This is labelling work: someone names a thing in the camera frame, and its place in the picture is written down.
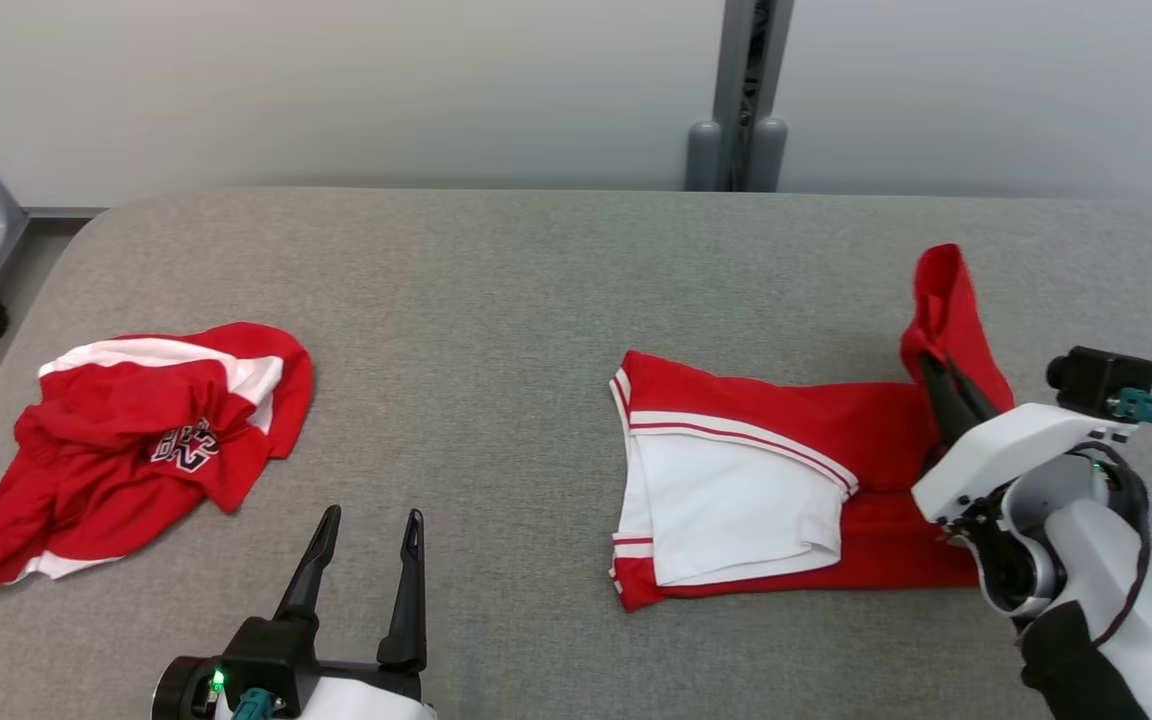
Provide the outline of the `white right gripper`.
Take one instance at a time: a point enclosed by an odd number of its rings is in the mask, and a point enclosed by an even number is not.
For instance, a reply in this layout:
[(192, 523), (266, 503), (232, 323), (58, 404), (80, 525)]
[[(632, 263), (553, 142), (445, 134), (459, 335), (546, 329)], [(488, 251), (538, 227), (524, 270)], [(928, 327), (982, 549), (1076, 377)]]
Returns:
[[(964, 370), (929, 353), (919, 355), (919, 367), (937, 434), (950, 448), (915, 483), (911, 497), (923, 518), (938, 525), (1093, 435), (1128, 438), (1137, 430), (1058, 406), (1023, 404), (998, 415)], [(973, 429), (963, 434), (967, 427)]]

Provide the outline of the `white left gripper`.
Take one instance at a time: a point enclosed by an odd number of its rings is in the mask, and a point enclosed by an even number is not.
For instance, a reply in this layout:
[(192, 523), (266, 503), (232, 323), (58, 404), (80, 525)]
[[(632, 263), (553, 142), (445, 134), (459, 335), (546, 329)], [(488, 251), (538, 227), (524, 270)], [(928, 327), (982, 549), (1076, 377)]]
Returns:
[[(285, 588), (276, 620), (316, 623), (323, 574), (332, 564), (342, 507), (332, 505)], [(289, 720), (435, 720), (435, 708), (422, 702), (420, 673), (429, 666), (424, 518), (411, 510), (399, 547), (396, 601), (391, 626), (378, 646), (379, 664), (323, 662), (314, 688), (303, 694), (300, 714)]]

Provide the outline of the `red white basketball jersey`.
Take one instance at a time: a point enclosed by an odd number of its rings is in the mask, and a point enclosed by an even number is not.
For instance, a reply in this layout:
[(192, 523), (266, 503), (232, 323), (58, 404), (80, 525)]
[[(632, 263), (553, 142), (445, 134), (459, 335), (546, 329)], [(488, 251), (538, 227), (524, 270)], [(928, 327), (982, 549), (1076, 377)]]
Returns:
[(611, 579), (626, 611), (778, 591), (969, 588), (977, 566), (923, 518), (914, 486), (941, 454), (942, 361), (993, 409), (1015, 404), (963, 251), (925, 250), (900, 342), (905, 382), (774, 386), (631, 350), (611, 379), (626, 492)]

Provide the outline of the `grey cylindrical post bumper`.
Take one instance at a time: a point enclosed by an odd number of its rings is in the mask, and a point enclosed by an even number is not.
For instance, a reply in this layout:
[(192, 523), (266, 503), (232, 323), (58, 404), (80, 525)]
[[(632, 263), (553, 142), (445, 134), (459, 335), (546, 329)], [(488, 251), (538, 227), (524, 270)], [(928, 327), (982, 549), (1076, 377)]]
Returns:
[(687, 131), (687, 192), (717, 192), (721, 185), (723, 131), (713, 119), (699, 120)]
[(751, 126), (744, 182), (746, 192), (778, 191), (787, 137), (788, 127), (781, 118), (761, 118)]

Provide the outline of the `grey metal partition post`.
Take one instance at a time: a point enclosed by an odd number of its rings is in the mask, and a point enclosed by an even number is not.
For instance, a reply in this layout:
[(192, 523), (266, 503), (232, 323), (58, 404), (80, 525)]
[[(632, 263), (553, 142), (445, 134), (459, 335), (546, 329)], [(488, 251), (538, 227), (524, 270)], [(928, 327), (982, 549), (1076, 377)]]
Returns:
[(710, 109), (710, 119), (723, 131), (718, 192), (746, 192), (751, 126), (761, 118), (780, 118), (774, 105), (795, 6), (796, 0), (723, 0), (717, 86)]

